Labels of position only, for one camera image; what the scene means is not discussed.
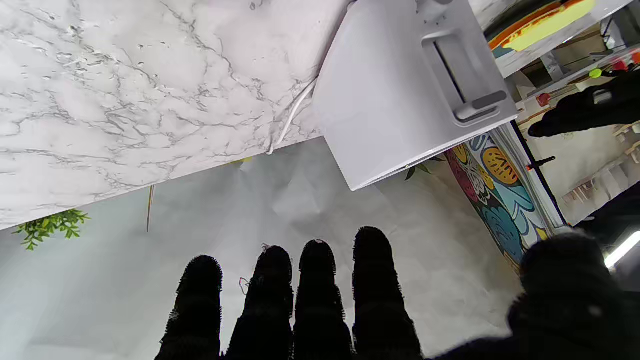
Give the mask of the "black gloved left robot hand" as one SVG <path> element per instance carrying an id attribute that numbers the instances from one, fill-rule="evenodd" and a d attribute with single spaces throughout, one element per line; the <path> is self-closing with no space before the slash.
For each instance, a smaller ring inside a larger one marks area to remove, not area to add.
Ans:
<path id="1" fill-rule="evenodd" d="M 610 82 L 566 96 L 533 123 L 528 136 L 553 137 L 612 125 L 633 125 L 640 118 L 640 73 L 622 71 Z"/>

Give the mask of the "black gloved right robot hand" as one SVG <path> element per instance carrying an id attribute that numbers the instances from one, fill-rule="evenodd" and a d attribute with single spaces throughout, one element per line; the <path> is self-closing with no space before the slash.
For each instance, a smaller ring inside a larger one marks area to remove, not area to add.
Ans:
<path id="1" fill-rule="evenodd" d="M 297 292 L 290 255 L 279 246 L 263 249 L 222 352 L 222 267 L 211 256 L 195 257 L 180 279 L 156 358 L 422 360 L 386 235 L 362 227 L 353 260 L 349 329 L 329 244 L 304 246 Z M 536 243 L 522 257 L 519 280 L 523 292 L 506 316 L 509 335 L 464 342 L 437 360 L 639 358 L 639 295 L 620 287 L 595 240 L 569 232 Z"/>

